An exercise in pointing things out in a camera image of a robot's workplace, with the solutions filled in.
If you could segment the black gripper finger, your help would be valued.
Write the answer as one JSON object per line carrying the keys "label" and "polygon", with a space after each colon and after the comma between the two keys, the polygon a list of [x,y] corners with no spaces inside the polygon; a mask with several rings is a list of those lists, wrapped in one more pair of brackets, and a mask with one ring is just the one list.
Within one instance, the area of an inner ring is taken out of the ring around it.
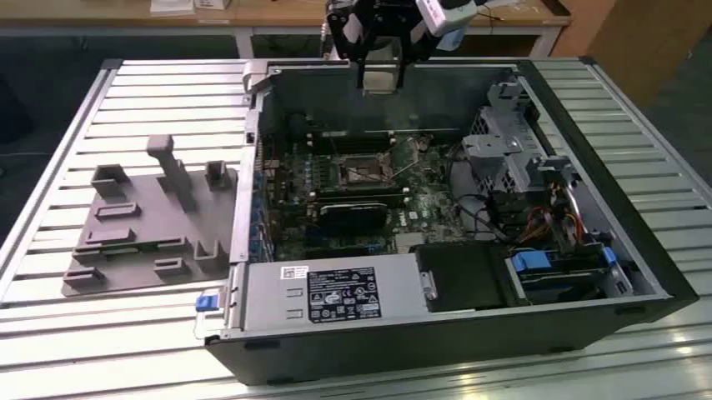
{"label": "black gripper finger", "polygon": [[366,58],[368,56],[368,52],[371,49],[371,46],[374,44],[374,38],[366,37],[356,47],[355,52],[355,63],[356,63],[356,88],[363,89],[363,78],[364,78],[364,72],[366,72]]}
{"label": "black gripper finger", "polygon": [[411,61],[411,41],[406,36],[399,37],[398,75],[395,88],[400,89],[404,81],[404,73]]}

